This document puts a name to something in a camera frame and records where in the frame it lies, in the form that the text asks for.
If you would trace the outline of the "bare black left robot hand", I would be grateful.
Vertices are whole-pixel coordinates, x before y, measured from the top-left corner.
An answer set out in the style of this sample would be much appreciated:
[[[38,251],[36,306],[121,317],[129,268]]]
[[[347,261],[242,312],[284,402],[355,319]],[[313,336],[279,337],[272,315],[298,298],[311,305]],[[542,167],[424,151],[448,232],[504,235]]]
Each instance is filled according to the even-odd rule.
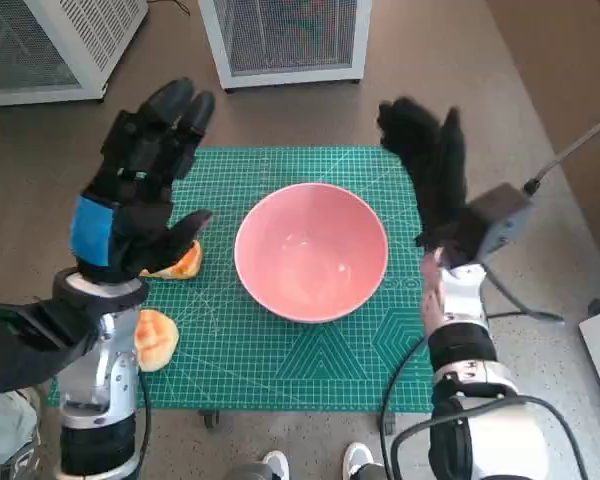
[[[118,113],[95,176],[78,197],[70,250],[92,283],[123,283],[177,264],[211,219],[196,210],[176,224],[172,187],[190,172],[215,109],[214,95],[187,77]]]

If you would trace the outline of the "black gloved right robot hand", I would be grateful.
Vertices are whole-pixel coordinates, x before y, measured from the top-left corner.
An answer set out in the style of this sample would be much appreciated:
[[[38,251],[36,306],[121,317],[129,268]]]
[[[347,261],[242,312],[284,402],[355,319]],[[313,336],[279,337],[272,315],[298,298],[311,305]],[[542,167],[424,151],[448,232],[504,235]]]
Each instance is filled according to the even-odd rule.
[[[439,120],[410,97],[379,104],[382,147],[396,155],[415,192],[421,233],[416,245],[449,269],[467,262],[453,239],[467,198],[466,143],[460,110]]]

